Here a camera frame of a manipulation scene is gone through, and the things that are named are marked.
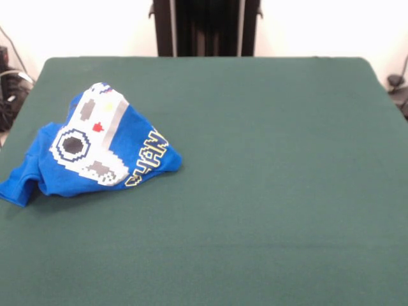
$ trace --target shirt sleeve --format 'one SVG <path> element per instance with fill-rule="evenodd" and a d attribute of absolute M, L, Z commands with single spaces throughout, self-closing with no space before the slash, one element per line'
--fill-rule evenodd
<path fill-rule="evenodd" d="M 0 184 L 0 198 L 19 206 L 26 206 L 38 181 L 41 180 L 38 168 L 40 137 L 37 136 L 25 154 L 22 165 L 15 168 L 5 182 Z"/>

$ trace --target blue t-shirt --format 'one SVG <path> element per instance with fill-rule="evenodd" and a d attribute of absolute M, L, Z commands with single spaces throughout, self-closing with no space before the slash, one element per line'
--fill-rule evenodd
<path fill-rule="evenodd" d="M 38 131 L 23 164 L 0 184 L 0 198 L 26 206 L 35 184 L 61 196 L 125 189 L 177 171 L 181 162 L 123 95 L 97 83 L 73 99 L 64 124 Z"/>

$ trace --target game controller graphic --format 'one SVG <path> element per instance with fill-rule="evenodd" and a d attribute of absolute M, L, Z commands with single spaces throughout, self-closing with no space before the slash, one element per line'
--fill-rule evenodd
<path fill-rule="evenodd" d="M 50 147 L 58 164 L 81 177 L 114 186 L 129 175 L 129 168 L 109 146 L 128 108 L 124 96 L 106 83 L 86 90 L 69 122 Z"/>

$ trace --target white wall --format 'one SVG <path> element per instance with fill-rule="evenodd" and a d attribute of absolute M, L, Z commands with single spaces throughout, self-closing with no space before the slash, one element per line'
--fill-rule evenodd
<path fill-rule="evenodd" d="M 1 14 L 0 24 L 37 77 L 49 57 L 157 56 L 154 17 L 147 17 L 151 4 L 6 1 L 2 12 L 10 14 Z M 385 84 L 389 73 L 400 72 L 408 53 L 407 0 L 262 0 L 262 8 L 256 56 L 360 56 Z M 1 35 L 0 43 L 6 44 Z"/>
<path fill-rule="evenodd" d="M 0 25 L 29 73 L 37 77 L 50 57 L 157 56 L 154 17 L 148 18 L 151 4 L 152 0 L 6 1 Z M 1 33 L 0 44 L 7 45 Z"/>
<path fill-rule="evenodd" d="M 408 0 L 261 0 L 256 56 L 358 56 L 379 81 L 408 54 Z"/>

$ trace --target green felt surface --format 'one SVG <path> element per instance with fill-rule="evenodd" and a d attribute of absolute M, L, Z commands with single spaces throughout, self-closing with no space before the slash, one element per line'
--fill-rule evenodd
<path fill-rule="evenodd" d="M 408 127 L 367 62 L 51 59 L 1 180 L 94 82 L 184 164 L 126 191 L 0 201 L 1 306 L 408 305 Z"/>

